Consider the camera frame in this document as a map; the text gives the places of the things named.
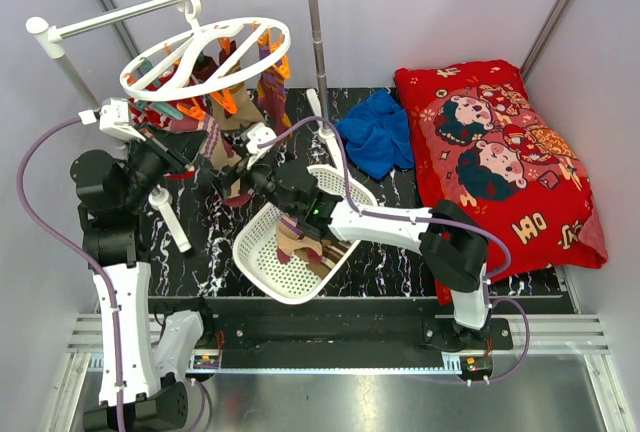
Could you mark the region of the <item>white perforated plastic basket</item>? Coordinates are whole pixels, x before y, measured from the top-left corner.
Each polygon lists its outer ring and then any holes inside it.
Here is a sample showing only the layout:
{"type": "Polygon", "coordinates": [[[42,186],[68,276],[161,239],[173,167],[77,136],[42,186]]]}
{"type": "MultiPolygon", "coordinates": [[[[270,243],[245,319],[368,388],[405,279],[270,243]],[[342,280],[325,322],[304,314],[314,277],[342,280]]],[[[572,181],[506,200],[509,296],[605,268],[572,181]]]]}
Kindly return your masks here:
{"type": "Polygon", "coordinates": [[[339,271],[360,244],[350,242],[347,254],[325,278],[318,275],[320,263],[301,260],[294,255],[286,264],[277,258],[276,225],[283,216],[297,222],[297,227],[308,237],[302,227],[309,225],[318,230],[327,223],[328,214],[322,210],[332,196],[342,198],[345,193],[343,174],[328,165],[304,167],[288,162],[275,169],[276,194],[279,205],[267,203],[236,237],[233,258],[236,266],[256,287],[275,300],[287,305],[299,305],[314,298],[339,271]]]}

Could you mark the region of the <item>beige olive striped sock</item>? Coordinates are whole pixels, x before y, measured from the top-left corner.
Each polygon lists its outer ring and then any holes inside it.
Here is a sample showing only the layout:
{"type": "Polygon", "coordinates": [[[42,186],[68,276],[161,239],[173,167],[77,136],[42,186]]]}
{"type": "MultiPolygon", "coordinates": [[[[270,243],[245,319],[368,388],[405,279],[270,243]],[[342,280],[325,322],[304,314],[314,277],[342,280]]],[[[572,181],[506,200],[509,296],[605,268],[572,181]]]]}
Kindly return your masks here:
{"type": "Polygon", "coordinates": [[[230,93],[237,107],[235,114],[228,112],[217,101],[213,101],[211,106],[212,116],[222,131],[234,131],[255,123],[265,123],[262,113],[251,100],[244,82],[231,87],[230,93]]]}

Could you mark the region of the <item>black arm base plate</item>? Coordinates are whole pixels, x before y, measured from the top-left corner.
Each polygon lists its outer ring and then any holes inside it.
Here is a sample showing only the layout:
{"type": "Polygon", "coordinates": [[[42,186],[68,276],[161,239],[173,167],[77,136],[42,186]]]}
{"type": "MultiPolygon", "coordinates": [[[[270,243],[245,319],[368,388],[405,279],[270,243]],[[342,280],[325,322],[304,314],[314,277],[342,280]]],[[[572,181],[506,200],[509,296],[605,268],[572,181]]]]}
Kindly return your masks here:
{"type": "Polygon", "coordinates": [[[446,354],[514,351],[509,323],[480,332],[455,325],[434,298],[319,298],[285,305],[267,298],[207,302],[223,335],[226,373],[451,373],[446,354]]]}

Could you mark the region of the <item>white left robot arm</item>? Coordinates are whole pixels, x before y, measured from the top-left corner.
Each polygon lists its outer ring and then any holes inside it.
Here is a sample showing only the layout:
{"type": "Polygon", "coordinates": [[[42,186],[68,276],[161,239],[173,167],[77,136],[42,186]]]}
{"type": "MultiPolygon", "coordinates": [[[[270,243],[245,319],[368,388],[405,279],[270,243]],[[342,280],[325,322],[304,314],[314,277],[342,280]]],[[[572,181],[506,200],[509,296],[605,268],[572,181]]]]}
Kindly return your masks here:
{"type": "Polygon", "coordinates": [[[167,174],[187,171],[208,134],[135,127],[127,157],[90,150],[70,167],[80,200],[82,249],[94,270],[101,308],[103,373],[99,405],[83,416],[87,431],[177,431],[187,425],[186,370],[193,351],[215,338],[210,309],[189,299],[165,319],[152,342],[148,288],[149,246],[140,227],[144,204],[153,199],[169,211],[160,188],[167,174]]]}

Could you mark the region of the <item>white drying rack frame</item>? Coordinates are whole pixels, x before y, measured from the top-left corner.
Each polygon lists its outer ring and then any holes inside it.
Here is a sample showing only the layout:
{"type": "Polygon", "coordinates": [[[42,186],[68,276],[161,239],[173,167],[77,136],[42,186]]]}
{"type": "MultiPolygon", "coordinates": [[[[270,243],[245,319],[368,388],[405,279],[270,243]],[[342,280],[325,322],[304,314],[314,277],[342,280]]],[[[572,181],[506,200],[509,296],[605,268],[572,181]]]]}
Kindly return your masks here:
{"type": "MultiPolygon", "coordinates": [[[[199,23],[200,0],[149,0],[133,6],[106,12],[97,17],[67,25],[61,28],[50,25],[45,19],[31,17],[26,21],[26,30],[36,39],[49,58],[58,63],[75,88],[96,112],[100,104],[80,77],[77,70],[66,58],[62,42],[108,25],[142,16],[175,5],[184,14],[190,26],[186,32],[166,39],[135,56],[121,72],[120,84],[131,97],[147,102],[170,102],[184,98],[213,94],[223,91],[239,82],[244,82],[277,64],[285,63],[285,55],[291,46],[289,28],[282,22],[262,17],[228,19],[202,25],[199,23]],[[253,25],[256,30],[242,42],[228,61],[202,85],[187,84],[187,68],[195,64],[196,55],[213,40],[233,38],[244,27],[253,25]],[[283,38],[270,54],[251,66],[231,74],[229,70],[249,49],[258,43],[268,30],[276,28],[283,38]]],[[[336,165],[344,165],[344,158],[337,158],[339,137],[331,122],[328,111],[328,86],[325,73],[324,50],[321,36],[319,0],[308,0],[311,21],[312,42],[318,88],[307,91],[307,99],[316,120],[321,123],[319,135],[327,145],[336,165]]]]}

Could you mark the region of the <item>teal plastic clip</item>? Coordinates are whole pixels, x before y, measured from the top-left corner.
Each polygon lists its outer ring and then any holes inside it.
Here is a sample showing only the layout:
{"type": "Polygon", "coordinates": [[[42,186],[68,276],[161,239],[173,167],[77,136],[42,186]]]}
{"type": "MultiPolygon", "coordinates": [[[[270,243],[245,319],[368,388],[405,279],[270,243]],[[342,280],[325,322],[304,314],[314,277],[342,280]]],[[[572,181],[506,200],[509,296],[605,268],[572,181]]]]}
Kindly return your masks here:
{"type": "Polygon", "coordinates": [[[166,102],[149,102],[147,106],[155,112],[158,112],[164,116],[170,117],[175,120],[183,120],[184,115],[174,106],[166,102]]]}

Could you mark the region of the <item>blue towel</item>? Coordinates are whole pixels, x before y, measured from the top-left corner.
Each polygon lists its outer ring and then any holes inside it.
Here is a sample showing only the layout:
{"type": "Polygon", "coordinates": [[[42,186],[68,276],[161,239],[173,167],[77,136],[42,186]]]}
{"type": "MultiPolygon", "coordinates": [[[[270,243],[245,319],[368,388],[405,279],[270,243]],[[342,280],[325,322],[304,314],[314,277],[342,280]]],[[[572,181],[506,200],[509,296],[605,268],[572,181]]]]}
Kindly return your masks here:
{"type": "Polygon", "coordinates": [[[375,180],[415,166],[407,114],[386,90],[353,106],[336,129],[351,162],[375,180]]]}

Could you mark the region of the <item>red cartoon print pillow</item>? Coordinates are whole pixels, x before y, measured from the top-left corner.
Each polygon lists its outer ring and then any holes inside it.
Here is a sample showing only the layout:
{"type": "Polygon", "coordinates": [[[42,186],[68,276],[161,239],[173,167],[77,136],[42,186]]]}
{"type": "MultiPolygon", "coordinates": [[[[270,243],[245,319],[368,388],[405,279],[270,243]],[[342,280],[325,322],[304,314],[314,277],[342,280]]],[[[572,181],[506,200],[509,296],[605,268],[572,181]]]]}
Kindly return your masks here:
{"type": "Polygon", "coordinates": [[[400,68],[423,205],[456,203],[502,245],[489,245],[495,280],[608,260],[588,172],[529,102],[520,70],[502,59],[400,68]]]}

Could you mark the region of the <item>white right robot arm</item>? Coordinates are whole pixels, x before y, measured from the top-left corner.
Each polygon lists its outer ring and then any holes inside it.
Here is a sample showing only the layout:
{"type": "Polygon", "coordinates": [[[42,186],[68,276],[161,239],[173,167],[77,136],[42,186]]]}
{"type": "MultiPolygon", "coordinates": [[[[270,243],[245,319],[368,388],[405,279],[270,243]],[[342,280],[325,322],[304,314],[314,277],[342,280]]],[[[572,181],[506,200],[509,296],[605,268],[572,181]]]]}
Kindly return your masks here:
{"type": "Polygon", "coordinates": [[[344,172],[299,160],[277,164],[265,155],[247,156],[211,172],[224,199],[237,186],[266,205],[237,236],[234,260],[243,274],[276,301],[310,301],[335,275],[329,265],[315,277],[304,266],[327,258],[331,244],[353,249],[380,243],[421,256],[433,276],[451,291],[454,336],[476,348],[490,335],[486,290],[490,234],[455,203],[440,201],[417,209],[379,206],[374,196],[344,172]]]}

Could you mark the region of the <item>purple striped sock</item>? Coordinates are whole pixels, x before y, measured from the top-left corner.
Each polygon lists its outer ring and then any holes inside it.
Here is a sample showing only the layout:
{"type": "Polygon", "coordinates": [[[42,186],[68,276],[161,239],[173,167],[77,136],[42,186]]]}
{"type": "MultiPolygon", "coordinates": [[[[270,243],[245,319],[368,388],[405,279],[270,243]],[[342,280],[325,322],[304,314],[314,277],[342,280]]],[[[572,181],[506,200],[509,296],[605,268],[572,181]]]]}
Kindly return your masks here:
{"type": "Polygon", "coordinates": [[[273,120],[277,135],[291,127],[291,121],[286,113],[285,78],[279,68],[280,64],[276,63],[264,70],[257,85],[258,105],[273,120]]]}

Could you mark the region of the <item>red white santa sock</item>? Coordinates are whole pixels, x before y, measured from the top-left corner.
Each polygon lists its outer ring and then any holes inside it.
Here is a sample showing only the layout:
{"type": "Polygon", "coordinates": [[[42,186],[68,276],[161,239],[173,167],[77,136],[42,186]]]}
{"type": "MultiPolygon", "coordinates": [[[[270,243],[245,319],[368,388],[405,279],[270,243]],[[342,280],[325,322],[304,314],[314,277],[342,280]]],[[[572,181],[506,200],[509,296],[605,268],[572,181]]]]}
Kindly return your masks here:
{"type": "Polygon", "coordinates": [[[129,111],[134,124],[149,123],[171,132],[190,132],[200,129],[200,122],[189,116],[175,119],[133,99],[129,100],[129,111]]]}

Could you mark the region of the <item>maroon beige sock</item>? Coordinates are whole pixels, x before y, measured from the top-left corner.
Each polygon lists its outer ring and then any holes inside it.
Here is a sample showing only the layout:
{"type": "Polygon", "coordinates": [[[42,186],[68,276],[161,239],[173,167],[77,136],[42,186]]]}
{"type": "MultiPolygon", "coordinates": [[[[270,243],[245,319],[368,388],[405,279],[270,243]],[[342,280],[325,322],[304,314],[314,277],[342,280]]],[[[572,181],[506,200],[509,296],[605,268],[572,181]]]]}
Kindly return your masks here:
{"type": "Polygon", "coordinates": [[[283,216],[276,225],[277,258],[281,264],[288,263],[294,255],[309,263],[321,263],[323,246],[319,241],[305,235],[297,222],[283,216]]]}

